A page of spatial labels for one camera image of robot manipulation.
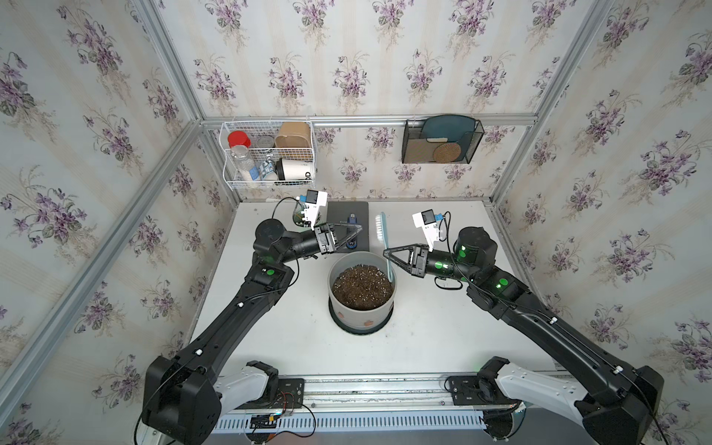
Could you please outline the clear plastic bottle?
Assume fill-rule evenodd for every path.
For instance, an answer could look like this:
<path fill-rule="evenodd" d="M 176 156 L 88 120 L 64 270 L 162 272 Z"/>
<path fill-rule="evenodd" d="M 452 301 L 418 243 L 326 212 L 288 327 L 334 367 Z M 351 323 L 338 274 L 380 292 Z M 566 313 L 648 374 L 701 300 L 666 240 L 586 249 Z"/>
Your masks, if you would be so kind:
<path fill-rule="evenodd" d="M 233 163 L 244 182 L 257 182 L 261 179 L 258 167 L 252 159 L 250 150 L 246 146 L 236 145 L 230 148 Z"/>

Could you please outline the red lidded jar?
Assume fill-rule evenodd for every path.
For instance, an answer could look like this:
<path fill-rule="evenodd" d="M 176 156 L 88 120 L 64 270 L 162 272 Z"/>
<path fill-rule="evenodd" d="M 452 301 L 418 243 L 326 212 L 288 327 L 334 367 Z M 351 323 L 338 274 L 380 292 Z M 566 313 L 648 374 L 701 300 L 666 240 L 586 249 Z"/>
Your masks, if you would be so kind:
<path fill-rule="evenodd" d="M 251 147 L 251 140 L 247 133 L 243 131 L 233 131 L 227 136 L 227 143 L 229 148 L 235 148 L 236 146 L 244 146 L 244 148 Z"/>

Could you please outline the white black cup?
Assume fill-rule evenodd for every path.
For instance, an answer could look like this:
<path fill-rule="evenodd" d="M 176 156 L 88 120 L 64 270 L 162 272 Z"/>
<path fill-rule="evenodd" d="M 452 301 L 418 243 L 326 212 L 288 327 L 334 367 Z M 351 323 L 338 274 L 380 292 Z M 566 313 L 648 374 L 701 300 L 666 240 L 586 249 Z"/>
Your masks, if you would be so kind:
<path fill-rule="evenodd" d="M 311 181 L 315 170 L 312 162 L 283 158 L 276 163 L 276 173 L 284 182 Z"/>

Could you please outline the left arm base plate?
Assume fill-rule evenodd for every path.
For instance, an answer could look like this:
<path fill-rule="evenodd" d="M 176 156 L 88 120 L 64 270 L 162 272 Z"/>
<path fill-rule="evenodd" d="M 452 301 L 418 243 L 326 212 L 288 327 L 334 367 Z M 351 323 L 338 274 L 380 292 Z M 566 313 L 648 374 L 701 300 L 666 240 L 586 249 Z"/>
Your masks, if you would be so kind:
<path fill-rule="evenodd" d="M 296 409 L 303 402 L 304 387 L 304 378 L 270 378 L 263 395 L 242 404 L 239 409 Z"/>

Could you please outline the blue black utility knife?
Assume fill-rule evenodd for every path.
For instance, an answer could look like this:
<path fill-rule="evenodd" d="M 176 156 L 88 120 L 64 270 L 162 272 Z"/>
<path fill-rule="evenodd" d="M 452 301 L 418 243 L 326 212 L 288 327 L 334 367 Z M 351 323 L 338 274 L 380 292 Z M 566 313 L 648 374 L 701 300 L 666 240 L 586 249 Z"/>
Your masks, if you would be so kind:
<path fill-rule="evenodd" d="M 355 250 L 357 248 L 358 233 L 360 231 L 360 228 L 358 224 L 358 219 L 354 213 L 351 213 L 348 217 L 348 225 L 349 227 L 347 235 L 349 236 L 349 239 L 346 243 L 346 247 L 348 250 Z"/>

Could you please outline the white ceramic pot with soil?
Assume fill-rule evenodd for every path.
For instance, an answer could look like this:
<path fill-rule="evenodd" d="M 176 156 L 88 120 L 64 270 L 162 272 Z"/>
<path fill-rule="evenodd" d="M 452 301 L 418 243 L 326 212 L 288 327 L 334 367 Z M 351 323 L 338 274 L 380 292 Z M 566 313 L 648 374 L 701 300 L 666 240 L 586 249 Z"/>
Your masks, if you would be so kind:
<path fill-rule="evenodd" d="M 391 319 L 396 296 L 383 257 L 367 251 L 344 255 L 327 279 L 328 309 L 333 321 L 352 335 L 370 335 Z"/>

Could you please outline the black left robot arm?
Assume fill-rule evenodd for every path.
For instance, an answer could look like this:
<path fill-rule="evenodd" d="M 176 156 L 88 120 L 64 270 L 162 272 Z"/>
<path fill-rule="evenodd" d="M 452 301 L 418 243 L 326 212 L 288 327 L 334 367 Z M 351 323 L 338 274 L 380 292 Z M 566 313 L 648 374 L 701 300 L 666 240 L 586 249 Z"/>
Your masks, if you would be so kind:
<path fill-rule="evenodd" d="M 255 230 L 250 268 L 233 300 L 174 357 L 157 357 L 146 371 L 137 422 L 182 444 L 201 444 L 220 418 L 245 404 L 268 407 L 283 400 L 274 367 L 247 363 L 221 374 L 250 328 L 296 283 L 291 261 L 331 254 L 358 237 L 359 224 L 319 224 L 293 232 L 275 218 Z"/>

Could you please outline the dark grey mat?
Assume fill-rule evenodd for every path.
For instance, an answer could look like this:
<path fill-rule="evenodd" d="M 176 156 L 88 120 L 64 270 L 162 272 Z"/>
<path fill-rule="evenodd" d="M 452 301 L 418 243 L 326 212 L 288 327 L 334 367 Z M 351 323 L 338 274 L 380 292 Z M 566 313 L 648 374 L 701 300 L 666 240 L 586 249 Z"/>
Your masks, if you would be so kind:
<path fill-rule="evenodd" d="M 347 223 L 348 217 L 354 213 L 358 219 L 358 224 L 363 226 L 363 230 L 359 233 L 358 247 L 356 251 L 369 251 L 369 224 L 371 221 L 369 206 L 365 201 L 330 201 L 327 206 L 326 222 Z"/>

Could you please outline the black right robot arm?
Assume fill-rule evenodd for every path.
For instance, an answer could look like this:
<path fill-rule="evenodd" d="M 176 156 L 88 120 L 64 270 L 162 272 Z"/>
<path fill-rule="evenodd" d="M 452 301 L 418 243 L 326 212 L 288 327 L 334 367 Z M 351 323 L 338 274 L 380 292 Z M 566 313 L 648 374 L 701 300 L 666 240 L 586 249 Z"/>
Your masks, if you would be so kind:
<path fill-rule="evenodd" d="M 387 248 L 384 257 L 411 276 L 456 280 L 470 300 L 533 341 L 569 372 L 569 381 L 493 357 L 463 385 L 447 380 L 454 403 L 529 402 L 581 426 L 598 444 L 640 444 L 656 420 L 664 379 L 606 352 L 548 310 L 495 263 L 498 245 L 482 227 L 462 229 L 448 251 L 426 244 Z"/>

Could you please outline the black mesh wall organizer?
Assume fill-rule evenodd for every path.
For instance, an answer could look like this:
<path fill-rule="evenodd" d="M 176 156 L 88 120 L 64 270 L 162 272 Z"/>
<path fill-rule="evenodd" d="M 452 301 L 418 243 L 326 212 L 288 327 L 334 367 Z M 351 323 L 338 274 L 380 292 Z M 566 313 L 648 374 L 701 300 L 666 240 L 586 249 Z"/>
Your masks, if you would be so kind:
<path fill-rule="evenodd" d="M 464 164 L 469 165 L 472 162 L 478 146 L 483 140 L 485 130 L 482 122 L 478 119 L 478 130 L 472 139 L 471 153 L 473 157 L 470 163 L 456 161 L 454 163 L 436 163 L 433 161 L 433 151 L 440 144 L 447 143 L 446 139 L 425 139 L 421 136 L 422 126 L 427 119 L 409 120 L 404 125 L 402 137 L 402 155 L 400 160 L 403 164 Z"/>

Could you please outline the green pen holder cup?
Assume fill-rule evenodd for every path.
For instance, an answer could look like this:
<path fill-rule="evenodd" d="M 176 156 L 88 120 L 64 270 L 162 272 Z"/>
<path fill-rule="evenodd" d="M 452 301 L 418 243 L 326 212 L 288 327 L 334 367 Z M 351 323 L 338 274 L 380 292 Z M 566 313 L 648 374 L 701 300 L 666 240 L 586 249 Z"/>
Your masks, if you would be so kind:
<path fill-rule="evenodd" d="M 312 227 L 312 222 L 306 214 L 307 211 L 308 206 L 305 203 L 298 202 L 295 205 L 294 211 L 292 213 L 292 221 L 296 226 L 302 228 Z"/>

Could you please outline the teal plate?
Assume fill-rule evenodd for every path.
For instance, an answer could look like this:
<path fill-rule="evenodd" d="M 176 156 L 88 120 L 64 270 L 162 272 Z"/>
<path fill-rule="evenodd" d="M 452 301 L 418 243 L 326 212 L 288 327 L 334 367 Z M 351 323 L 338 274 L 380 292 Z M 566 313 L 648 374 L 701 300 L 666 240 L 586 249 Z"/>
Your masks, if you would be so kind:
<path fill-rule="evenodd" d="M 470 163 L 473 154 L 471 144 L 478 130 L 478 121 L 474 118 L 457 114 L 443 114 L 425 120 L 421 136 L 425 139 L 446 139 L 447 143 L 456 143 L 461 148 L 461 155 L 456 161 Z"/>

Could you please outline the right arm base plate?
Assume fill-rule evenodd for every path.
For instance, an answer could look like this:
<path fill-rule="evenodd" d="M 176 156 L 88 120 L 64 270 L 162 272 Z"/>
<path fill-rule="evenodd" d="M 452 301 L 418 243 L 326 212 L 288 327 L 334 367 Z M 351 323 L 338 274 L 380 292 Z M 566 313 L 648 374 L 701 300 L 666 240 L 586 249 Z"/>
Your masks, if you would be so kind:
<path fill-rule="evenodd" d="M 445 389 L 456 406 L 485 405 L 495 401 L 491 382 L 479 375 L 449 376 L 445 379 Z"/>

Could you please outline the round cork coaster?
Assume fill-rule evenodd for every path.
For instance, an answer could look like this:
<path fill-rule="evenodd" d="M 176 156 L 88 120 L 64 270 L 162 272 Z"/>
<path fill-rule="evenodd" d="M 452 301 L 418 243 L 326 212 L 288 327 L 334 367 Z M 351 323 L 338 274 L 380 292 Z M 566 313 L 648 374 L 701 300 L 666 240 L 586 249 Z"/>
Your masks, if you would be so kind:
<path fill-rule="evenodd" d="M 457 143 L 443 143 L 433 151 L 433 161 L 436 163 L 454 163 L 462 154 L 462 149 Z"/>

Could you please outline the small circuit board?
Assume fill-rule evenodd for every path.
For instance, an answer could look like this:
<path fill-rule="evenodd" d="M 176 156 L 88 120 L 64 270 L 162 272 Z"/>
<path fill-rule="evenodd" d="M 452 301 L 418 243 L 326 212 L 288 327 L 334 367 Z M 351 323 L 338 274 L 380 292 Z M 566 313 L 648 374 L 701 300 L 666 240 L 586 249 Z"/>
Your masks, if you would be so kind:
<path fill-rule="evenodd" d="M 275 429 L 277 428 L 280 415 L 254 415 L 250 419 L 250 428 L 258 429 Z"/>

